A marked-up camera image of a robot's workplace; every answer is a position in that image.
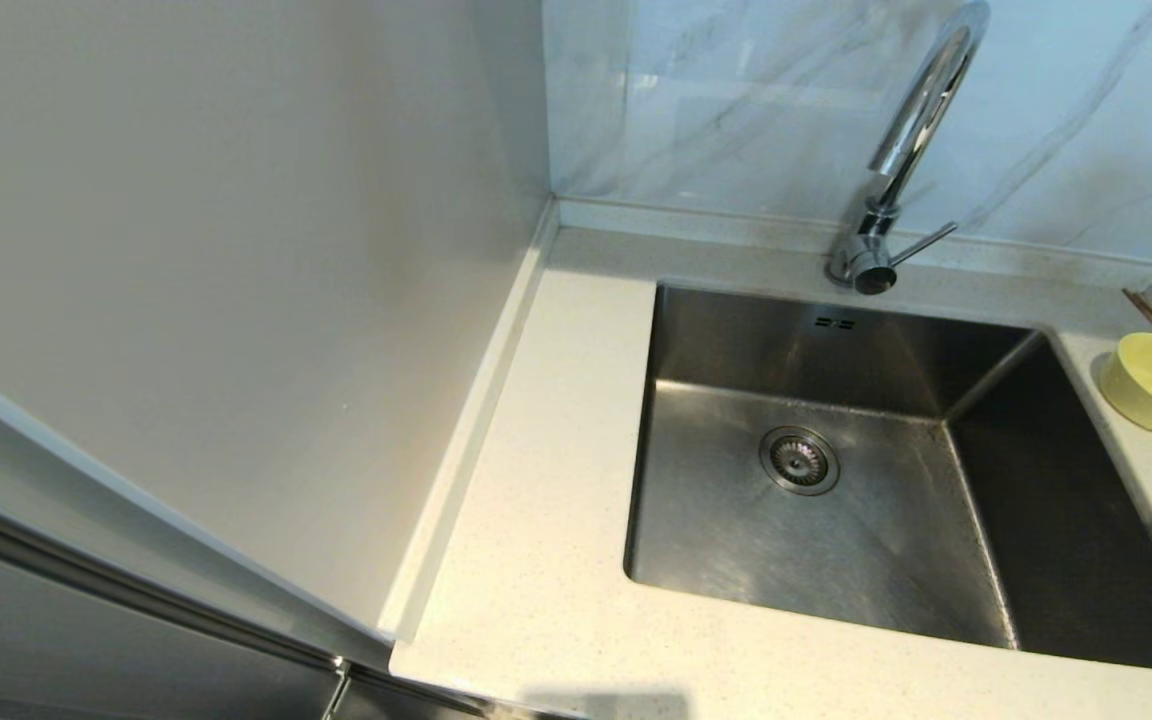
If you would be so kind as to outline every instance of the drain strainer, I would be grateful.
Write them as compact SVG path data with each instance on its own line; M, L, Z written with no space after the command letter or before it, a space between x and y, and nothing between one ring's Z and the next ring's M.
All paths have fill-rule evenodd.
M838 456L809 429L773 429L758 450L763 470L778 486L799 495L820 495L838 483Z

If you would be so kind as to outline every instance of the marble backsplash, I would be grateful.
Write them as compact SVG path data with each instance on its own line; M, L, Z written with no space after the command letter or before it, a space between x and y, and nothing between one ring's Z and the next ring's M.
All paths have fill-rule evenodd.
M562 196L836 222L957 0L545 0ZM900 227L1152 262L1152 0L996 0Z

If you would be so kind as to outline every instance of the chrome faucet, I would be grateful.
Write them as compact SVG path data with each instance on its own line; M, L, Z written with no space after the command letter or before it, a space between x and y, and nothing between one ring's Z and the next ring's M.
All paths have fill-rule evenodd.
M838 238L829 252L824 274L833 282L855 288L861 295L890 290L896 283L896 265L958 228L957 223L947 223L896 255L887 250L887 232L900 218L900 194L963 85L988 23L990 5L975 0L961 6L941 28L887 136L869 161L869 168L886 183L865 199L855 232Z

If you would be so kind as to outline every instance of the white quartz countertop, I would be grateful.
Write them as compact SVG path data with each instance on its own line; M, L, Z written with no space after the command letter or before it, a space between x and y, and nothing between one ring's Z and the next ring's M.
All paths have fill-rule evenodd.
M391 669L590 717L1152 717L1152 670L637 584L622 556L655 283L1032 325L1055 340L1152 520L1152 434L1092 367L1145 329L1116 290L905 266L877 297L814 255L563 228L419 630Z

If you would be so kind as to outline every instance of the sink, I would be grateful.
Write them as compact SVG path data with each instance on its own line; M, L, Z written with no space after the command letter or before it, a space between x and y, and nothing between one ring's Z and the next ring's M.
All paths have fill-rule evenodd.
M1152 541L1038 331L660 286L626 573L1152 667Z

